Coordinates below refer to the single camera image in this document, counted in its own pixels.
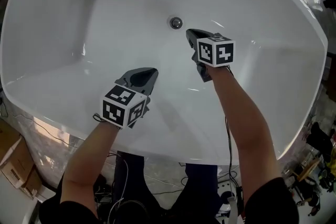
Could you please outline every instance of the cable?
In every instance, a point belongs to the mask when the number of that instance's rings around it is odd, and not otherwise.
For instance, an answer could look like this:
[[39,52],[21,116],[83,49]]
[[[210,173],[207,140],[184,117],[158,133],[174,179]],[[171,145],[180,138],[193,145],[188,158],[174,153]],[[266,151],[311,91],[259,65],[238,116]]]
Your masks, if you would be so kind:
[[18,116],[22,116],[22,117],[26,118],[27,120],[30,120],[30,121],[34,122],[35,124],[37,124],[38,126],[40,126],[42,129],[44,129],[50,136],[52,136],[56,140],[62,141],[64,144],[66,144],[66,145],[68,145],[70,147],[78,148],[76,146],[71,146],[70,144],[68,144],[67,142],[65,142],[64,140],[62,140],[62,139],[60,139],[58,137],[55,137],[54,135],[52,135],[51,133],[49,133],[49,131],[45,127],[43,127],[41,124],[38,124],[36,121],[34,121],[34,120],[30,119],[30,118],[28,118],[28,117],[26,117],[26,116],[24,116],[22,114],[18,114],[18,115],[12,114],[12,115],[13,115],[14,118],[17,118]]
[[95,113],[92,117],[95,121],[106,122],[106,120],[102,119],[98,113]]
[[[231,170],[231,172],[233,172],[234,170],[236,170],[238,167],[239,167],[239,165],[237,165],[235,168],[233,168],[233,169]],[[229,172],[226,172],[224,175],[220,175],[220,176],[218,177],[218,179],[220,179],[221,177],[226,176],[226,175],[228,175],[228,174],[229,174]]]
[[115,205],[116,205],[117,203],[120,204],[120,202],[121,202],[122,200],[124,200],[124,198],[120,198],[120,199],[119,199],[118,201],[116,201],[115,204],[111,207],[109,216],[108,216],[108,218],[107,218],[107,223],[108,223],[108,224],[110,224],[110,215],[111,215],[112,210],[114,209]]
[[[226,66],[227,70],[231,73],[231,75],[234,77],[231,68],[229,65]],[[232,145],[231,145],[231,134],[230,134],[230,128],[229,128],[229,124],[227,122],[227,118],[225,116],[225,126],[226,126],[226,131],[227,131],[227,137],[228,137],[228,142],[229,142],[229,151],[230,151],[230,165],[229,165],[229,178],[230,178],[230,191],[231,191],[231,195],[233,195],[232,192],[232,184],[231,181],[235,183],[236,187],[238,186],[237,181],[235,181],[235,179],[232,177],[231,174],[231,168],[232,168]]]
[[127,180],[128,180],[128,172],[129,172],[129,170],[128,170],[128,164],[127,164],[127,162],[117,153],[117,155],[125,162],[125,164],[126,164],[126,168],[127,168],[127,173],[126,173],[126,180],[125,180],[125,185],[124,185],[124,189],[122,190],[122,194],[121,194],[121,198],[123,198],[123,196],[124,196],[124,193],[125,193],[125,190],[126,190],[126,184],[127,184]]
[[164,193],[152,193],[152,195],[160,195],[160,194],[168,194],[168,193],[176,193],[179,191],[183,191],[183,189],[178,189],[178,190],[174,190],[174,191],[166,191]]
[[167,185],[172,185],[172,186],[177,187],[177,188],[181,188],[181,187],[178,186],[178,185],[175,185],[175,184],[172,184],[172,183],[168,183],[168,182],[162,181],[162,180],[157,179],[157,178],[155,178],[155,177],[151,177],[151,176],[146,175],[146,174],[143,174],[143,175],[146,176],[146,177],[149,177],[149,178],[151,178],[151,179],[153,179],[153,180],[159,181],[159,182],[161,182],[161,183],[164,183],[164,184],[167,184]]
[[[233,179],[235,179],[235,178],[237,177],[237,172],[236,172],[236,171],[231,171],[231,173],[235,173],[235,176],[233,177]],[[227,172],[226,175],[222,175],[222,176],[220,176],[218,179],[220,179],[220,178],[222,178],[222,177],[224,177],[224,176],[227,176],[227,175],[228,175],[228,172]]]
[[183,177],[182,179],[181,179],[181,184],[183,185],[183,186],[185,186],[184,184],[183,184],[183,180],[185,179],[185,178],[188,178],[187,176],[185,176],[185,177]]
[[[144,212],[145,212],[145,214],[146,214],[146,218],[147,218],[147,220],[146,220],[145,223],[149,223],[150,215],[149,215],[149,213],[148,213],[148,211],[147,211],[147,209],[146,209],[146,207],[145,207],[145,205],[144,205],[143,203],[141,203],[141,202],[139,202],[139,201],[137,201],[137,200],[127,200],[127,201],[124,201],[124,202],[120,205],[120,208],[123,207],[123,206],[125,206],[125,205],[127,205],[127,204],[131,204],[131,203],[139,205],[139,206],[144,210]],[[116,210],[114,220],[117,218],[117,216],[118,216],[118,210],[119,210],[120,208],[118,208],[118,209]]]

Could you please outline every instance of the black shirt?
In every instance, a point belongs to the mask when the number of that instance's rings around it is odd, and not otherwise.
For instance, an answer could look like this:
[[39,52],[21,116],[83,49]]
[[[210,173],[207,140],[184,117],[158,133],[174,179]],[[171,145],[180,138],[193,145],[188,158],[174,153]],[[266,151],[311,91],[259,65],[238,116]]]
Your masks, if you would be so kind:
[[[58,223],[101,224],[90,209],[73,201],[62,202],[57,210],[55,217]],[[246,224],[299,223],[297,206],[282,178],[275,178],[266,183],[249,198],[245,207],[245,216]],[[188,222],[195,223],[195,221],[198,222],[197,216],[195,220],[190,221],[189,218]]]

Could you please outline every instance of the person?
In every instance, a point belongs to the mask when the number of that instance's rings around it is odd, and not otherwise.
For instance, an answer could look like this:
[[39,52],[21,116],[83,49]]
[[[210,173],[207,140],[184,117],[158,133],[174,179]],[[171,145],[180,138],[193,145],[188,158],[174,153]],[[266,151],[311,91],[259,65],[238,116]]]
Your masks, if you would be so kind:
[[[263,115],[227,68],[207,70],[238,148],[245,223],[299,223]],[[42,224],[102,223],[93,185],[118,131],[113,124],[99,123],[77,149],[56,196],[40,207]],[[217,166],[186,164],[188,181],[170,210],[162,209],[150,193],[143,168],[143,157],[118,152],[109,223],[218,223],[215,215],[222,200],[217,194]]]

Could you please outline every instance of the drain stopper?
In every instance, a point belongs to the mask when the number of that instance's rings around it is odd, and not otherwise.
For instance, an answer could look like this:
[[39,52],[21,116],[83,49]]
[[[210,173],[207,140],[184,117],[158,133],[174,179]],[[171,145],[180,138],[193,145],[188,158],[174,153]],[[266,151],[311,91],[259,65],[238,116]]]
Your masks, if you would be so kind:
[[180,29],[183,25],[183,22],[181,18],[174,17],[170,20],[169,24],[170,24],[170,27],[173,29]]

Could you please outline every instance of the fiducial marker cube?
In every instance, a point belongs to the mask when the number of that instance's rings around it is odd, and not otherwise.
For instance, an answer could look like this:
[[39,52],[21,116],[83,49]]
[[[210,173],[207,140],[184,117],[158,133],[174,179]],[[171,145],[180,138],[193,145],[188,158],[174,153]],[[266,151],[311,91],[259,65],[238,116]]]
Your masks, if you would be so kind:
[[142,117],[147,96],[127,87],[114,84],[102,96],[100,116],[102,119],[125,128]]
[[199,38],[198,60],[212,67],[227,66],[234,62],[236,42],[226,37]]

